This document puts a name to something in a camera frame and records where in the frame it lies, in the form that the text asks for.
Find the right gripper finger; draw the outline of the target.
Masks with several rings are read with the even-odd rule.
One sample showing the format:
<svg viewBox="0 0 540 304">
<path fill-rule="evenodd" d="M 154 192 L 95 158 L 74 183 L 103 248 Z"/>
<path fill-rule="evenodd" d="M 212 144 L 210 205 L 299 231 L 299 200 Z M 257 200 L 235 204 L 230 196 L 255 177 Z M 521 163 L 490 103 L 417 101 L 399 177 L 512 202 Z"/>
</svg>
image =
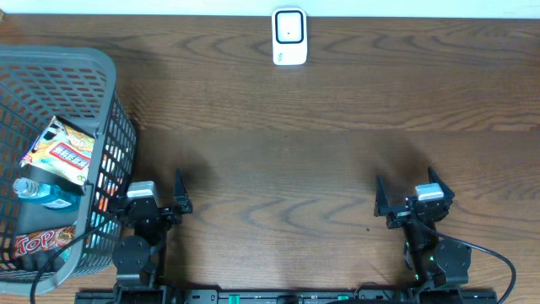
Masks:
<svg viewBox="0 0 540 304">
<path fill-rule="evenodd" d="M 376 194 L 374 216 L 386 216 L 389 211 L 389 203 L 387 201 L 384 183 L 381 176 L 376 178 Z"/>
<path fill-rule="evenodd" d="M 455 197 L 454 192 L 442 181 L 432 166 L 428 167 L 428 176 L 431 183 L 437 183 L 440 186 L 445 198 Z"/>
</svg>

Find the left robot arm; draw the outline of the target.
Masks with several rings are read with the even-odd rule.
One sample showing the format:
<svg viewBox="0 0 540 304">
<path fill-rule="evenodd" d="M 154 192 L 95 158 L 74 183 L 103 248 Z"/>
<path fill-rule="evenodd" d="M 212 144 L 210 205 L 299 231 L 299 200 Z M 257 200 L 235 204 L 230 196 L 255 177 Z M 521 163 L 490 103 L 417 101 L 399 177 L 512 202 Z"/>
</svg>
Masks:
<svg viewBox="0 0 540 304">
<path fill-rule="evenodd" d="M 181 172 L 175 172 L 174 203 L 160 207 L 154 182 L 133 182 L 118 205 L 118 220 L 133 230 L 112 253 L 115 303 L 182 303 L 178 287 L 164 281 L 167 234 L 193 211 Z"/>
</svg>

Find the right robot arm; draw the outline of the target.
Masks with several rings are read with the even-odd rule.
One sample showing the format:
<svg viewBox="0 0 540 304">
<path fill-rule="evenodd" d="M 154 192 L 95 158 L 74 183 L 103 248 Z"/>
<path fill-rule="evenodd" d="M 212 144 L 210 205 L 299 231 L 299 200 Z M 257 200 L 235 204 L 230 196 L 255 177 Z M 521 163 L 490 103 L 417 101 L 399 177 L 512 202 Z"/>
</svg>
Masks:
<svg viewBox="0 0 540 304">
<path fill-rule="evenodd" d="M 462 286 L 468 282 L 472 250 L 459 242 L 436 235 L 435 224 L 448 214 L 455 194 L 433 168 L 429 182 L 418 185 L 414 195 L 398 205 L 390 203 L 383 179 L 376 182 L 374 216 L 384 216 L 389 229 L 401 229 L 406 244 L 406 265 L 417 276 L 408 289 L 413 303 L 464 303 Z"/>
</svg>

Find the blue mouthwash bottle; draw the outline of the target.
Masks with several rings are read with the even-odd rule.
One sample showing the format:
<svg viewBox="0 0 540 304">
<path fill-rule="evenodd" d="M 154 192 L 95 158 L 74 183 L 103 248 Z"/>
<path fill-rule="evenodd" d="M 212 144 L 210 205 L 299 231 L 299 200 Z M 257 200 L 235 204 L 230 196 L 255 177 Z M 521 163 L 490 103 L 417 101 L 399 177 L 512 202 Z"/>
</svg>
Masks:
<svg viewBox="0 0 540 304">
<path fill-rule="evenodd" d="M 13 192 L 27 204 L 39 204 L 53 211 L 73 211 L 80 205 L 80 197 L 62 190 L 56 184 L 36 182 L 20 177 L 13 182 Z"/>
</svg>

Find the brown Top chocolate bar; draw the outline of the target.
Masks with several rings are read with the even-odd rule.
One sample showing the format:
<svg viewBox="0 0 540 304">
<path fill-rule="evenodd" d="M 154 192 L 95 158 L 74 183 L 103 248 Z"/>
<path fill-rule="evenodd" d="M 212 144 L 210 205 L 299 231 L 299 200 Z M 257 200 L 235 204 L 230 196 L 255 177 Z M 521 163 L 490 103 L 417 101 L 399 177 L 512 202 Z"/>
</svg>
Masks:
<svg viewBox="0 0 540 304">
<path fill-rule="evenodd" d="M 37 252 L 61 249 L 74 240 L 75 230 L 76 227 L 72 225 L 18 235 L 14 240 L 13 256 L 20 258 Z"/>
</svg>

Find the yellow snack bag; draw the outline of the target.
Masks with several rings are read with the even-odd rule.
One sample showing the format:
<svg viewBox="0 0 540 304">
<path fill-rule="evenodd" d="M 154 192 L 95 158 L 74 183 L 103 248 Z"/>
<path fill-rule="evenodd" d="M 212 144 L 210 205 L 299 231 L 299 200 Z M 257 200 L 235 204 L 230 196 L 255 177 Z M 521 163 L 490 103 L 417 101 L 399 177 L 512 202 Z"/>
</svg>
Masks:
<svg viewBox="0 0 540 304">
<path fill-rule="evenodd" d="M 70 121 L 54 116 L 19 161 L 83 186 L 87 181 L 95 138 Z"/>
</svg>

